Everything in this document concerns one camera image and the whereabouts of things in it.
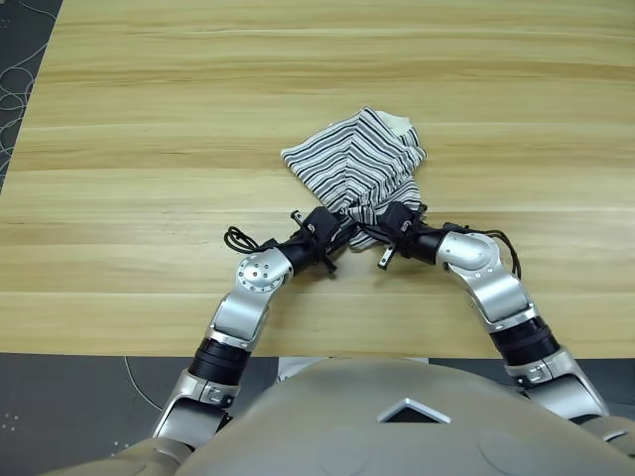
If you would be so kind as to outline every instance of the wooden tabletop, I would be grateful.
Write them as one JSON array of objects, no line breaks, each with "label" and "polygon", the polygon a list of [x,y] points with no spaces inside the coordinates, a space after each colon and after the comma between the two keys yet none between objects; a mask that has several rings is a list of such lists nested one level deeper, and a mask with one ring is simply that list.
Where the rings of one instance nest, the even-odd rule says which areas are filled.
[{"label": "wooden tabletop", "polygon": [[[64,0],[0,196],[0,351],[192,355],[240,256],[318,203],[280,150],[408,116],[430,223],[505,230],[578,357],[635,356],[630,0]],[[381,251],[291,282],[260,355],[497,354]]]}]

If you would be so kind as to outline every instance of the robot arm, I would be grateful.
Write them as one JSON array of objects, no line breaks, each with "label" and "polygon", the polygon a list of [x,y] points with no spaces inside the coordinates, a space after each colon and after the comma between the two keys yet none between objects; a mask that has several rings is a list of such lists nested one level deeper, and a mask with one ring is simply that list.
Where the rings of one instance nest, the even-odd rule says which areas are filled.
[{"label": "robot arm", "polygon": [[390,246],[379,267],[395,253],[436,265],[467,291],[472,307],[505,360],[505,370],[532,401],[561,417],[607,416],[602,397],[542,320],[521,281],[503,266],[496,242],[456,225],[436,229],[422,210],[391,203],[380,218]]},{"label": "robot arm", "polygon": [[218,306],[190,366],[182,371],[153,436],[194,449],[209,441],[230,420],[226,410],[238,394],[271,299],[308,266],[322,262],[334,271],[327,255],[348,241],[348,230],[340,229],[337,218],[324,207],[316,208],[304,221],[298,212],[292,218],[300,229],[289,240],[269,240],[260,247],[230,228],[228,233],[240,234],[239,240],[253,245],[254,252],[238,264],[234,287]]}]

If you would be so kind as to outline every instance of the fabric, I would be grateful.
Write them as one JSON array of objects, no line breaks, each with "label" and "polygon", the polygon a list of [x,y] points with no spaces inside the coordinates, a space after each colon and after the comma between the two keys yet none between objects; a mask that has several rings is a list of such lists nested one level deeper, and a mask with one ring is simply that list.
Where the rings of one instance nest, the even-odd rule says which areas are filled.
[{"label": "fabric", "polygon": [[[291,171],[329,211],[344,215],[344,224],[368,225],[377,224],[391,201],[418,208],[413,171],[425,156],[408,118],[370,107],[282,151]],[[359,231],[350,246],[363,250],[375,242]]]}]

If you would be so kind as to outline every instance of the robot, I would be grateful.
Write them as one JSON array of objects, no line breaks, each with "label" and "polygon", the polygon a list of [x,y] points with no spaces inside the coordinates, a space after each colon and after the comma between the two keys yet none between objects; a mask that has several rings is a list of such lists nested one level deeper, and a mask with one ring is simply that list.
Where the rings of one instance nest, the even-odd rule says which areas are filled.
[{"label": "robot", "polygon": [[[231,227],[225,242],[248,255],[152,437],[48,475],[634,475],[635,422],[609,415],[543,321],[519,263],[505,268],[493,239],[504,234],[434,228],[423,212],[393,202],[372,227],[342,226],[324,207],[306,219],[294,212],[298,231],[260,246]],[[232,419],[271,299],[310,266],[335,271],[331,257],[359,226],[388,244],[380,268],[400,254],[459,283],[515,387],[405,359],[331,358]]]}]

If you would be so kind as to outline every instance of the black wire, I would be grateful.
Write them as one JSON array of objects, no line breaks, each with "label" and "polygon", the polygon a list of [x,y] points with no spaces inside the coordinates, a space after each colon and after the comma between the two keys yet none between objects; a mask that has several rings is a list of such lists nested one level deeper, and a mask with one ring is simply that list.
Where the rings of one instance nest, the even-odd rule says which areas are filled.
[{"label": "black wire", "polygon": [[243,233],[237,226],[227,228],[222,239],[229,248],[244,255],[266,251],[271,248],[271,246],[260,246],[256,240]]},{"label": "black wire", "polygon": [[520,258],[518,257],[518,253],[516,253],[514,245],[512,245],[512,242],[507,237],[507,235],[501,230],[487,230],[483,231],[482,233],[489,236],[490,238],[498,238],[500,241],[505,243],[505,245],[509,249],[509,254],[512,257],[512,273],[514,273],[518,277],[518,279],[521,280],[523,278],[523,272],[520,267]]}]

